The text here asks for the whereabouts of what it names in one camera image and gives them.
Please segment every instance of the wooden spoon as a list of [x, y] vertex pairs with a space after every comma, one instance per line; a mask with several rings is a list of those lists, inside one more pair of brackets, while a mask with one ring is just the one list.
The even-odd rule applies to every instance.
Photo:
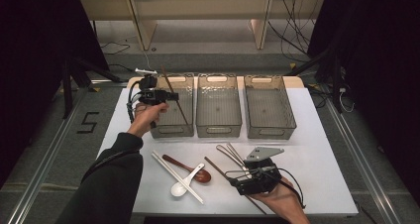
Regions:
[[[179, 166], [179, 167], [181, 167], [181, 168], [185, 168], [185, 169], [187, 169], [188, 171], [190, 171], [190, 172], [192, 172], [192, 171], [194, 171], [194, 168], [190, 168], [190, 167], [188, 167], [188, 166], [186, 166], [186, 165], [184, 165], [183, 163], [181, 163], [181, 162], [179, 162], [179, 161], [177, 161], [176, 159], [174, 159], [174, 158], [172, 158], [172, 157], [170, 157], [170, 156], [168, 156], [168, 155], [163, 155], [163, 156], [161, 156], [165, 161], [167, 161], [167, 162], [170, 162], [170, 163], [172, 163], [172, 164], [174, 164], [174, 165], [176, 165], [176, 166]], [[211, 179], [211, 175], [210, 175], [210, 173], [207, 171], [207, 170], [205, 170], [205, 169], [201, 169], [195, 176], [194, 176], [194, 179], [196, 180], [196, 181], [198, 181], [198, 182], [209, 182], [210, 181], [210, 179]]]

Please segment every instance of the white chopstick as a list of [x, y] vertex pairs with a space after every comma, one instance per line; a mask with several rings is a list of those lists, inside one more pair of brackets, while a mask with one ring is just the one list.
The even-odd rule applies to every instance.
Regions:
[[194, 195], [194, 197], [195, 198], [197, 198], [197, 200], [199, 201], [199, 202], [201, 202], [201, 204], [204, 204], [204, 201], [203, 201], [203, 199], [201, 199], [201, 197], [189, 186], [189, 185], [186, 185], [185, 184], [185, 182], [182, 180], [182, 178], [179, 176], [179, 174], [177, 173], [177, 172], [175, 172], [175, 170], [173, 170], [168, 164], [167, 164], [167, 162], [164, 160], [164, 159], [162, 159], [161, 157], [160, 157], [160, 155], [156, 152], [156, 151], [153, 151], [152, 152], [152, 156], [170, 173], [170, 174], [172, 174], [172, 176], [174, 177], [174, 178], [176, 178], [176, 180], [178, 180], [178, 182], [180, 182], [181, 184], [182, 184], [182, 186], [184, 186], [185, 187], [185, 189], [187, 189], [189, 192], [191, 192], [191, 194], [192, 195]]

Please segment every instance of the plastic storage container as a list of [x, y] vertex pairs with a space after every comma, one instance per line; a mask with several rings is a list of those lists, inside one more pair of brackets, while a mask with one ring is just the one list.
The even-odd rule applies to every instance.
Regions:
[[197, 135], [239, 137], [242, 117], [235, 74], [198, 74]]
[[[167, 75], [173, 92], [179, 94], [179, 105], [185, 115], [185, 123], [182, 113], [176, 101], [166, 101], [169, 109], [166, 113], [160, 113], [159, 121], [154, 129], [151, 129], [154, 138], [192, 137], [193, 128], [193, 103], [194, 103], [194, 74], [193, 73], [170, 73]], [[170, 88], [163, 75], [157, 77], [157, 89], [170, 92]]]
[[288, 140], [296, 129], [280, 75], [244, 77], [248, 138]]

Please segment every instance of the hand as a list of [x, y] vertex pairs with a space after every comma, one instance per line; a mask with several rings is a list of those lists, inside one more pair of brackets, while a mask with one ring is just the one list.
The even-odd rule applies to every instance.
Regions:
[[[283, 177], [281, 180], [293, 187], [287, 178]], [[281, 183], [272, 192], [253, 194], [250, 197], [261, 201], [275, 214], [292, 224], [309, 223], [296, 194]]]
[[135, 109], [135, 119], [127, 133], [141, 138], [151, 129], [151, 123], [158, 122], [159, 114], [166, 112], [168, 107], [166, 103], [155, 106], [138, 103]]

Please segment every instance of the white table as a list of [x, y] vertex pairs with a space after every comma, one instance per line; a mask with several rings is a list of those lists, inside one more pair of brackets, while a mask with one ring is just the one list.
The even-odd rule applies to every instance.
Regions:
[[[216, 145], [230, 142], [244, 158], [256, 146], [283, 148], [284, 153], [272, 157], [272, 160], [279, 168], [290, 171], [299, 182], [307, 215], [358, 214], [307, 89], [287, 88], [297, 124], [290, 140], [251, 140], [247, 138], [242, 77], [238, 77], [238, 85], [243, 116], [239, 138], [202, 139], [197, 137], [196, 131], [191, 138], [154, 139], [150, 133], [144, 135], [145, 144], [141, 149], [144, 171], [133, 212], [153, 216], [263, 216], [260, 210], [246, 197], [239, 195], [236, 188], [204, 160], [204, 157], [208, 157], [222, 171], [239, 170], [236, 164], [216, 150]], [[121, 93], [99, 154], [110, 148], [118, 133], [127, 131], [130, 126], [126, 108], [128, 92], [129, 89], [125, 88]], [[153, 150], [160, 155], [167, 154], [189, 167], [194, 168], [199, 163], [206, 165], [205, 169], [212, 175], [211, 181], [207, 184], [194, 180], [191, 182], [191, 187], [204, 200], [204, 204], [189, 192], [181, 197], [170, 194], [170, 188], [176, 180], [152, 157]], [[181, 176], [188, 175], [187, 170], [171, 166]], [[287, 173], [281, 171], [281, 174], [291, 180]], [[256, 203], [266, 213], [273, 215], [262, 203]]]

